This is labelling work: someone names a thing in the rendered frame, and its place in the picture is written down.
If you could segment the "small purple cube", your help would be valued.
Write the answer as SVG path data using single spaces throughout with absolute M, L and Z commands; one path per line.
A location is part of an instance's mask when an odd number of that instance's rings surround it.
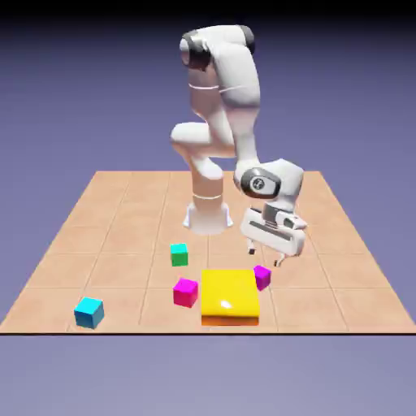
M 271 283 L 271 270 L 261 266 L 257 265 L 253 268 L 256 285 L 259 291 L 264 290 L 267 286 Z

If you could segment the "small blue cube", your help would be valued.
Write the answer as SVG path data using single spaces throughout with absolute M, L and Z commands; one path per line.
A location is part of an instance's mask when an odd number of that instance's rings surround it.
M 74 309 L 76 325 L 95 329 L 104 318 L 104 307 L 101 299 L 83 297 Z

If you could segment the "small green cube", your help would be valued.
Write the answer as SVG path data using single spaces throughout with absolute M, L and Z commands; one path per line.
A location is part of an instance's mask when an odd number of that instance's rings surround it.
M 189 251 L 186 243 L 171 244 L 170 249 L 172 266 L 182 267 L 189 264 Z

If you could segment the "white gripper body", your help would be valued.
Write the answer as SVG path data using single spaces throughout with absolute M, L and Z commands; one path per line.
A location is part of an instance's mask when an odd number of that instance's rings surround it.
M 251 241 L 258 242 L 287 256 L 301 254 L 306 234 L 302 229 L 284 225 L 271 225 L 262 218 L 262 212 L 249 208 L 240 224 L 241 233 Z

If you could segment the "large yellow box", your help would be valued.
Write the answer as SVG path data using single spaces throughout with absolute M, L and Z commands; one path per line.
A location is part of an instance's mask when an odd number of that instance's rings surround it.
M 201 272 L 201 324 L 257 326 L 260 316 L 253 269 Z

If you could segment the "small pink cube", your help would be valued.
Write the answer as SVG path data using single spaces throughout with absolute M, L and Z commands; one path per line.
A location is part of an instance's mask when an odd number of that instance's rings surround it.
M 173 288 L 175 305 L 192 308 L 198 297 L 198 282 L 180 278 Z

